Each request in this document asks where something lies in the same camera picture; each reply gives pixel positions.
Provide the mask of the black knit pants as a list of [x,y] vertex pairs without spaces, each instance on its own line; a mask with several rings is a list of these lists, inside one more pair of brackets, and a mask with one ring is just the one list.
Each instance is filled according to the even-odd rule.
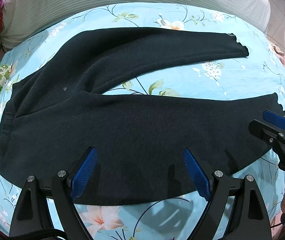
[[46,179],[66,170],[92,146],[98,164],[77,203],[109,206],[194,191],[183,162],[186,148],[234,174],[269,151],[248,125],[265,110],[285,114],[276,94],[214,101],[106,91],[155,70],[248,55],[231,34],[81,32],[13,85],[0,122],[0,175],[22,187],[30,175]]

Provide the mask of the light blue floral bedsheet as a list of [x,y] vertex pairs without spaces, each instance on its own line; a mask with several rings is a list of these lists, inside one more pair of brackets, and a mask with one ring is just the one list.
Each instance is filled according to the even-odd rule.
[[[233,33],[249,50],[247,59],[174,67],[146,74],[110,94],[151,94],[236,100],[276,93],[285,110],[285,67],[264,33],[227,13],[180,4],[123,3],[75,14],[27,38],[2,58],[12,73],[0,92],[0,120],[14,83],[44,66],[74,35],[119,27],[161,27]],[[0,232],[8,234],[20,189],[0,176]],[[96,239],[186,239],[205,200],[198,193],[134,206],[76,208]]]

